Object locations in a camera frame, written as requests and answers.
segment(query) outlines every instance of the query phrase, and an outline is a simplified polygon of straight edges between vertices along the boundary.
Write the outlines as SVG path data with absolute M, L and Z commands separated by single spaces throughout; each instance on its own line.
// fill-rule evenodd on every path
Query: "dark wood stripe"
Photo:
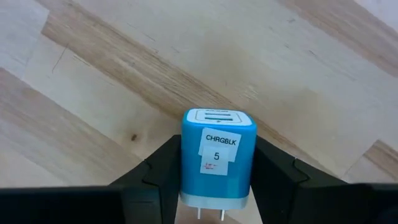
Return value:
M 69 185 L 109 184 L 141 161 L 3 68 L 0 146 Z
M 398 77 L 398 33 L 354 0 L 279 0 L 302 18 Z
M 384 172 L 398 180 L 398 152 L 386 143 L 377 140 L 364 157 L 372 161 Z
M 193 107 L 242 109 L 80 5 L 69 0 L 38 2 L 50 10 L 43 35 L 64 47 L 68 46 L 98 70 L 163 112 L 181 119 L 184 111 Z M 331 173 L 275 129 L 260 119 L 254 119 L 262 137 Z

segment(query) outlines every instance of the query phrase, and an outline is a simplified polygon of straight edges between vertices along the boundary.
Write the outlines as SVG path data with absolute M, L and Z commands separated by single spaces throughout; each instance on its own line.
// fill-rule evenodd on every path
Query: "wooden floor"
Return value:
M 348 182 L 398 180 L 392 0 L 0 2 L 0 187 L 106 185 L 192 107 Z M 250 196 L 225 223 L 260 223 Z M 195 220 L 179 205 L 177 222 Z

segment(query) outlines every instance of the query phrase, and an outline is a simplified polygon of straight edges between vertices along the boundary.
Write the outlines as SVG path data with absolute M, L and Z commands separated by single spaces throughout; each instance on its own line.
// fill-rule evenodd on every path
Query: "usb charger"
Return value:
M 221 210 L 246 206 L 257 125 L 242 111 L 195 108 L 182 121 L 182 202 Z

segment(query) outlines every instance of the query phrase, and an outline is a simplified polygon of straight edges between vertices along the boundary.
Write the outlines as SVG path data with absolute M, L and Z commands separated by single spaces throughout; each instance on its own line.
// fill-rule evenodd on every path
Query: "label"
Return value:
M 204 147 L 200 173 L 213 175 L 228 175 L 229 149 L 225 147 Z
M 198 154 L 202 156 L 205 147 L 223 147 L 228 149 L 228 161 L 235 162 L 241 136 L 241 134 L 213 128 L 203 128 Z

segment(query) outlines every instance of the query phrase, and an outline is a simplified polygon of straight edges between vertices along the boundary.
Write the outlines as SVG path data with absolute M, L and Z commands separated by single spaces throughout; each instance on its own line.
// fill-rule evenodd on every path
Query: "price tag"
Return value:
M 202 151 L 200 173 L 213 175 L 228 175 L 227 147 L 205 146 Z

